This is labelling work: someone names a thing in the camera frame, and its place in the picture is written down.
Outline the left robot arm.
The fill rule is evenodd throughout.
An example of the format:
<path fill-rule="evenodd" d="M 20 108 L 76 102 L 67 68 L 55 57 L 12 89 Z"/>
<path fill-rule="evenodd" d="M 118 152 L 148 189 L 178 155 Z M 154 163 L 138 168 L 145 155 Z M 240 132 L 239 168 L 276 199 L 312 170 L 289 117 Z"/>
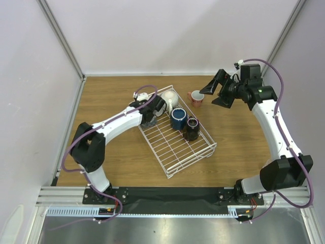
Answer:
<path fill-rule="evenodd" d="M 151 96 L 131 102 L 122 112 L 103 122 L 93 125 L 84 122 L 78 126 L 70 155 L 96 189 L 93 196 L 99 203 L 107 203 L 112 197 L 112 185 L 103 169 L 106 145 L 133 127 L 153 125 L 155 118 L 166 109 L 164 99 Z"/>

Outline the black mug white interior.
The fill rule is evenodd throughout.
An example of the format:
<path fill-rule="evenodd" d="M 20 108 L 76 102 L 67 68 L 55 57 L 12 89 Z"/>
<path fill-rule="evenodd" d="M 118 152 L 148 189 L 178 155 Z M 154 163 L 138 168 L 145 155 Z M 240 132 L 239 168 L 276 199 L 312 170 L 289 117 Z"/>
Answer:
<path fill-rule="evenodd" d="M 183 138 L 187 141 L 195 141 L 199 137 L 200 123 L 199 120 L 190 116 L 183 128 Z"/>

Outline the dark blue enamel mug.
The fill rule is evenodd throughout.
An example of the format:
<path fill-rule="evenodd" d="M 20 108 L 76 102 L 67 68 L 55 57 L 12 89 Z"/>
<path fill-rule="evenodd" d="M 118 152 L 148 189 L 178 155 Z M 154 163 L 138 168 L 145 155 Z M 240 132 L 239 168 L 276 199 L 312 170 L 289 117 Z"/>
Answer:
<path fill-rule="evenodd" d="M 187 121 L 187 112 L 183 108 L 175 108 L 170 115 L 171 128 L 174 130 L 183 130 Z"/>

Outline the small dark blue cup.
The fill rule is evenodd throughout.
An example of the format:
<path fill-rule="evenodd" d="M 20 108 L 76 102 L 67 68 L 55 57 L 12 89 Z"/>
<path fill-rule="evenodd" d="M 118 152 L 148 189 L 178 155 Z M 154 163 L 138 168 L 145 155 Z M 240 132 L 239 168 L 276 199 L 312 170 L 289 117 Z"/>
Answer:
<path fill-rule="evenodd" d="M 157 123 L 157 119 L 153 118 L 151 121 L 141 124 L 141 128 L 143 128 L 143 129 L 151 128 L 152 126 L 155 126 L 156 123 Z"/>

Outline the white speckled mug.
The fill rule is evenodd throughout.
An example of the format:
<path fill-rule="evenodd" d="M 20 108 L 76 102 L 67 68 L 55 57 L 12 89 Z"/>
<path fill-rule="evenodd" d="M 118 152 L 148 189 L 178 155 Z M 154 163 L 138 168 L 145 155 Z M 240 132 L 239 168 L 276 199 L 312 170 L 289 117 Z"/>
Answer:
<path fill-rule="evenodd" d="M 168 90 L 163 92 L 161 97 L 165 100 L 167 104 L 167 111 L 171 113 L 172 110 L 178 105 L 178 95 L 174 91 Z"/>

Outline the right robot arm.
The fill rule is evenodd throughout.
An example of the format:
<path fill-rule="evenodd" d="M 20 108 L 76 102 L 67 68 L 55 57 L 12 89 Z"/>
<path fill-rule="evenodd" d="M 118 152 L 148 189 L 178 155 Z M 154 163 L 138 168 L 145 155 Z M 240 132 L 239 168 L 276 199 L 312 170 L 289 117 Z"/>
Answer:
<path fill-rule="evenodd" d="M 246 204 L 253 194 L 275 192 L 290 205 L 298 208 L 309 207 L 314 199 L 314 190 L 309 172 L 313 166 L 310 155 L 305 155 L 294 142 L 280 112 L 282 95 L 264 85 L 261 59 L 240 60 L 235 63 L 236 72 L 229 74 L 220 69 L 213 79 L 200 90 L 201 94 L 214 94 L 218 85 L 221 89 L 212 104 L 231 108 L 234 100 L 240 99 L 259 122 L 267 140 L 271 162 L 264 166 L 258 175 L 240 179 L 235 184 L 234 200 Z M 306 204 L 291 202 L 281 189 L 299 187 L 307 183 L 310 197 Z"/>

